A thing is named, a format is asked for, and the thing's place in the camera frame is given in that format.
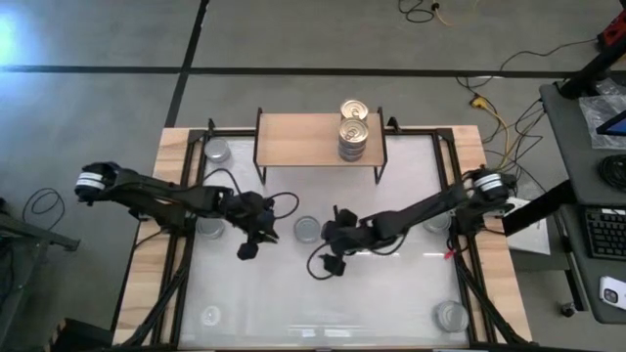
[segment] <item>computer monitor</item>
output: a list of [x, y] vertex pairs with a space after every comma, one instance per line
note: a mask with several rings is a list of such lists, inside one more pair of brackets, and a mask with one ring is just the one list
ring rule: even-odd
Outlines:
[[626, 136], [626, 110], [596, 128], [596, 133], [609, 136]]

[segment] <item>gray floor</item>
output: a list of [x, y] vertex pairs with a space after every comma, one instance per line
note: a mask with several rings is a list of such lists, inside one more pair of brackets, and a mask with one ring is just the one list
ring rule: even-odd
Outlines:
[[[0, 65], [180, 66], [199, 0], [0, 0]], [[446, 1], [452, 22], [412, 24], [393, 0], [213, 0], [194, 66], [382, 67], [496, 69], [519, 50], [548, 51], [591, 39], [619, 11], [613, 0]], [[577, 69], [595, 55], [592, 44], [546, 59], [519, 57], [508, 69]], [[15, 344], [43, 343], [63, 317], [109, 328], [137, 223], [115, 204], [75, 202], [80, 167], [115, 160], [150, 172], [177, 75], [0, 73], [0, 195], [18, 214], [27, 197], [54, 187], [66, 199], [60, 233], [82, 240], [75, 253], [53, 249], [31, 285], [16, 323]], [[494, 79], [480, 93], [507, 122], [539, 97], [546, 79]], [[357, 78], [192, 75], [176, 126], [251, 126], [266, 111], [334, 111], [347, 97], [382, 106], [402, 124], [477, 124], [492, 117], [468, 106], [471, 93], [452, 78]], [[542, 148], [521, 163], [544, 187], [565, 172], [546, 119], [535, 128]], [[499, 136], [487, 148], [503, 149]], [[498, 158], [489, 155], [491, 164]], [[520, 191], [536, 197], [526, 176]], [[45, 225], [45, 219], [33, 222]], [[589, 313], [559, 317], [570, 299], [564, 275], [520, 273], [535, 339], [550, 346], [623, 350], [622, 327], [601, 326]]]

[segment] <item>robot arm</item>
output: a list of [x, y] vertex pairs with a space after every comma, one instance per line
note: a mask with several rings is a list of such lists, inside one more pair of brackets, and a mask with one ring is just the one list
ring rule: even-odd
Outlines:
[[121, 168], [114, 162], [96, 162], [84, 166], [74, 192], [78, 201], [92, 205], [110, 200], [129, 208], [131, 215], [155, 218], [170, 231], [193, 231], [195, 217], [223, 218], [247, 234], [238, 251], [242, 260], [252, 259], [262, 242], [276, 243], [274, 201], [254, 192], [236, 195], [228, 187], [181, 187], [136, 171]]
[[[471, 180], [467, 190], [465, 182]], [[343, 255], [359, 250], [376, 250], [394, 244], [398, 237], [406, 236], [409, 229], [446, 211], [455, 211], [457, 228], [466, 236], [475, 235], [484, 227], [482, 215], [507, 208], [509, 189], [514, 179], [495, 171], [480, 168], [466, 173], [464, 182], [402, 210], [383, 211], [358, 221], [347, 209], [337, 212], [335, 220], [328, 221], [322, 229], [322, 239], [330, 246], [335, 257], [321, 256], [325, 269], [341, 276], [345, 263]]]

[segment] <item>wooden platform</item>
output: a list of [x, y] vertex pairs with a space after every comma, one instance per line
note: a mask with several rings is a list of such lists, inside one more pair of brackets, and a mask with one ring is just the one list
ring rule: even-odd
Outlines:
[[382, 166], [380, 115], [368, 114], [363, 156], [343, 160], [338, 152], [338, 113], [263, 113], [259, 117], [256, 163], [261, 166]]

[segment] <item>keyboard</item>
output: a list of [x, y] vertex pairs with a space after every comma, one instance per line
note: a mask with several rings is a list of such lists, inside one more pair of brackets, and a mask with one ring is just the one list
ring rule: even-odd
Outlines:
[[626, 211], [587, 207], [584, 219], [591, 257], [626, 260]]

